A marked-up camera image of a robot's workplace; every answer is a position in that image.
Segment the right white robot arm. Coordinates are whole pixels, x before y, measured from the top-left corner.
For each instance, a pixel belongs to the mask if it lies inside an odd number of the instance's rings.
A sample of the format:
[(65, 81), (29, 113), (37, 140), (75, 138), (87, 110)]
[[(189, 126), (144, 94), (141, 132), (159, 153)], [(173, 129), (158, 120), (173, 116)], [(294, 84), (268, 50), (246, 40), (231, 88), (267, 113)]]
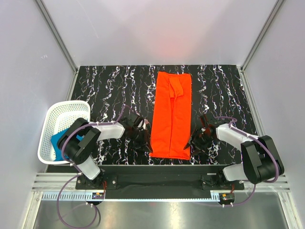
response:
[(242, 163), (224, 167), (216, 177), (216, 183), (222, 189), (229, 188), (236, 180), (247, 180), (252, 184), (273, 183), (285, 172), (270, 136), (252, 135), (224, 121), (213, 121), (196, 128), (184, 149), (192, 147), (193, 153), (199, 154), (214, 141), (228, 143), (242, 156)]

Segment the orange t-shirt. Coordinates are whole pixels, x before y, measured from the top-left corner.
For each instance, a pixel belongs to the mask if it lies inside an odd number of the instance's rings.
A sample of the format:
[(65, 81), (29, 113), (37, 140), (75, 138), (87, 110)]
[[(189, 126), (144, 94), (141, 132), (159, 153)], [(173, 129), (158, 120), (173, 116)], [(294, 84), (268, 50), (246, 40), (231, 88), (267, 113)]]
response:
[(189, 160), (192, 77), (158, 72), (151, 131), (151, 157)]

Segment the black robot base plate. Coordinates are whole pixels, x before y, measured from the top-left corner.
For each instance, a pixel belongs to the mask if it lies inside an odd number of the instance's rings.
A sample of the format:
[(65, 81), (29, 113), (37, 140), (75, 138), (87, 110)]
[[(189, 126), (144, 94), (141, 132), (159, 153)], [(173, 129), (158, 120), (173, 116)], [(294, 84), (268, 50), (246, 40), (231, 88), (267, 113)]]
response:
[(239, 181), (224, 181), (222, 165), (100, 166), (102, 174), (91, 183), (85, 176), (76, 181), (78, 190), (105, 190), (119, 193), (190, 193), (240, 191)]

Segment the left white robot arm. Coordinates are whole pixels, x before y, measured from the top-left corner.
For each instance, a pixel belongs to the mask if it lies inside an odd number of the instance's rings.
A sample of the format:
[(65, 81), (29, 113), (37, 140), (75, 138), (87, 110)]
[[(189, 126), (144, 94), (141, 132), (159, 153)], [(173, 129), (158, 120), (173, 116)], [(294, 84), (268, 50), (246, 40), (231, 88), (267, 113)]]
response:
[(98, 141), (120, 138), (130, 139), (135, 150), (153, 151), (146, 120), (137, 114), (110, 123), (90, 123), (84, 118), (78, 118), (58, 139), (57, 148), (62, 158), (70, 160), (86, 177), (86, 183), (97, 189), (103, 183), (102, 171), (91, 154)]

